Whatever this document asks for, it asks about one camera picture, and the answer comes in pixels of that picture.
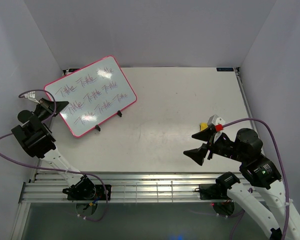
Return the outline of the yellow whiteboard eraser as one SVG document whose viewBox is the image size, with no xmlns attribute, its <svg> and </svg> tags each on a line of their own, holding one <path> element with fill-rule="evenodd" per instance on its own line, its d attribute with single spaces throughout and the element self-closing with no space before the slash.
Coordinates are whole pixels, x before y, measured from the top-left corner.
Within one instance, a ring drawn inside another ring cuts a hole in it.
<svg viewBox="0 0 300 240">
<path fill-rule="evenodd" d="M 201 132 L 201 131 L 207 129 L 208 127 L 209 127 L 209 126 L 208 126 L 208 124 L 207 124 L 206 122 L 201 122 L 201 123 L 199 124 L 199 131 Z"/>
</svg>

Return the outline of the pink framed whiteboard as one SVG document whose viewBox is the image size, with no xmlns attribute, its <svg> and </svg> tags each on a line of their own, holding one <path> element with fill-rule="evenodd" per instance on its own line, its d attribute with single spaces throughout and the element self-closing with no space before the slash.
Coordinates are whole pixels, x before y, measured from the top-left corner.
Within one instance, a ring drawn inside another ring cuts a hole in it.
<svg viewBox="0 0 300 240">
<path fill-rule="evenodd" d="M 112 55 L 45 85 L 44 90 L 51 100 L 68 102 L 60 116 L 76 138 L 100 126 L 138 99 Z"/>
</svg>

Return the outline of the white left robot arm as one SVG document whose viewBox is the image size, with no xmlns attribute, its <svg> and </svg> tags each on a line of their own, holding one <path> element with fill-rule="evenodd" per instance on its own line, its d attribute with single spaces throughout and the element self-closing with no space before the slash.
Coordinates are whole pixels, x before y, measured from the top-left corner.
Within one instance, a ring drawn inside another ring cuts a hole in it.
<svg viewBox="0 0 300 240">
<path fill-rule="evenodd" d="M 47 162 L 66 181 L 68 187 L 62 192 L 69 200 L 90 200 L 96 196 L 96 187 L 87 175 L 73 167 L 59 152 L 51 130 L 43 121 L 55 117 L 68 101 L 53 102 L 41 98 L 34 111 L 22 110 L 17 119 L 22 123 L 11 132 L 30 157 Z"/>
</svg>

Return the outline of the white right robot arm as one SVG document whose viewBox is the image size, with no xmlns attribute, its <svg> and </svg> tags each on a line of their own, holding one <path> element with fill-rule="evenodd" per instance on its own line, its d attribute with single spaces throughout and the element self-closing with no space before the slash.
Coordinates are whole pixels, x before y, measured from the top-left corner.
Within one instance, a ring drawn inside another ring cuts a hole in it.
<svg viewBox="0 0 300 240">
<path fill-rule="evenodd" d="M 231 199 L 258 224 L 270 240 L 300 240 L 300 214 L 288 197 L 282 174 L 275 164 L 262 154 L 263 142 L 250 128 L 238 130 L 235 140 L 222 132 L 221 124 L 209 124 L 192 135 L 201 140 L 199 148 L 183 153 L 198 165 L 213 155 L 240 162 L 239 171 L 260 194 L 265 204 L 250 193 L 239 178 L 226 172 L 215 180 L 214 193 L 222 199 Z"/>
</svg>

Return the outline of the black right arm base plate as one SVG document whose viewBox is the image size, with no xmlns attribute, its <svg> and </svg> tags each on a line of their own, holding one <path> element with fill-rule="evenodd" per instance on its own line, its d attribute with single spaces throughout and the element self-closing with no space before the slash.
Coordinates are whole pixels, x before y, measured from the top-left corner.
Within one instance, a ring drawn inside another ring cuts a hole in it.
<svg viewBox="0 0 300 240">
<path fill-rule="evenodd" d="M 229 200 L 230 198 L 222 193 L 220 187 L 215 184 L 200 184 L 194 189 L 195 193 L 199 193 L 201 200 Z"/>
</svg>

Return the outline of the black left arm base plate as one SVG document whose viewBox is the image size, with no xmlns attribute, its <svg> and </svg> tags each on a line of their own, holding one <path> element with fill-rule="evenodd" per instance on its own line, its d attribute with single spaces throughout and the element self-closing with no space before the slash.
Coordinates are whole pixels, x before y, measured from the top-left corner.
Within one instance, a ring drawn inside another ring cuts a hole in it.
<svg viewBox="0 0 300 240">
<path fill-rule="evenodd" d="M 62 193 L 67 195 L 67 200 L 69 201 L 106 200 L 106 194 L 101 184 L 95 184 L 92 190 L 83 190 L 79 192 L 71 192 L 70 188 L 64 188 Z"/>
</svg>

